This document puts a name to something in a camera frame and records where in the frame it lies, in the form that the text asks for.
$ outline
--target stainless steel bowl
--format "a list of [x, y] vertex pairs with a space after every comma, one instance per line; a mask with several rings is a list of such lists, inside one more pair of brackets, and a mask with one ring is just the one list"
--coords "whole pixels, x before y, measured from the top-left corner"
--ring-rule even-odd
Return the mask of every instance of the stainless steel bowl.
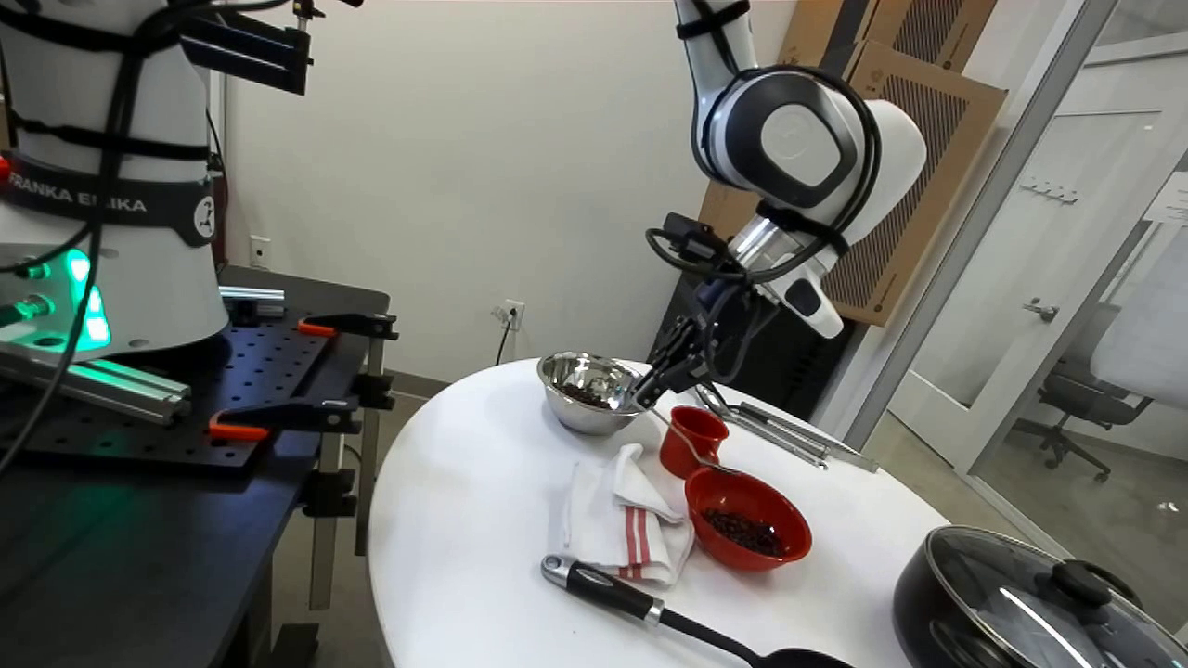
[[555, 354], [534, 365], [554, 417], [575, 436], [616, 436], [638, 414], [626, 410], [626, 391], [636, 377], [616, 362], [589, 354]]

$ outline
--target pot lid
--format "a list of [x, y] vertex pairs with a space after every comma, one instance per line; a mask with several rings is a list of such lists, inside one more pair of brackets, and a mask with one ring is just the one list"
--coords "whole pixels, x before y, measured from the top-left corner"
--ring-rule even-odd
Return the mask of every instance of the pot lid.
[[1051, 560], [986, 532], [944, 527], [926, 539], [931, 571], [997, 647], [1042, 668], [1188, 668], [1113, 576], [1085, 560]]

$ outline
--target black pot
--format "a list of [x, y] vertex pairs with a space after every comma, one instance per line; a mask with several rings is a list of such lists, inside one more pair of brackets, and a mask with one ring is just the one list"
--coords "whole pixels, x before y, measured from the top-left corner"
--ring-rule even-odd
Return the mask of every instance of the black pot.
[[925, 539], [894, 587], [894, 633], [915, 668], [1188, 668], [1103, 568], [969, 527]]

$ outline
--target white round table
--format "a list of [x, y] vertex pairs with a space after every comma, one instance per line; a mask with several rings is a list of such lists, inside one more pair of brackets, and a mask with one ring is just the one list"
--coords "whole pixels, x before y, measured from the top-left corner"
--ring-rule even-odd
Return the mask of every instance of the white round table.
[[[534, 365], [479, 372], [424, 405], [388, 451], [372, 514], [372, 589], [399, 668], [720, 668], [730, 657], [665, 626], [638, 626], [550, 587], [542, 556], [563, 542], [580, 466], [623, 441], [660, 441], [652, 417], [589, 441], [544, 410]], [[809, 468], [730, 427], [720, 451], [784, 489], [814, 527], [814, 555], [767, 576], [736, 576], [695, 555], [675, 614], [756, 652], [806, 647], [846, 664], [910, 664], [889, 589], [946, 520], [886, 472]]]

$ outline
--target black table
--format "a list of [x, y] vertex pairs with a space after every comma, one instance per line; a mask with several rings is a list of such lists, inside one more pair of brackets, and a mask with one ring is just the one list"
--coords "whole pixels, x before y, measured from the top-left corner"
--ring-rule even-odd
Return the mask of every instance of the black table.
[[[384, 313], [388, 299], [227, 273], [277, 287], [293, 313]], [[366, 341], [342, 338], [307, 399], [350, 388]], [[0, 479], [0, 664], [252, 664], [268, 633], [269, 548], [310, 477], [319, 436], [281, 436], [250, 479], [14, 468]]]

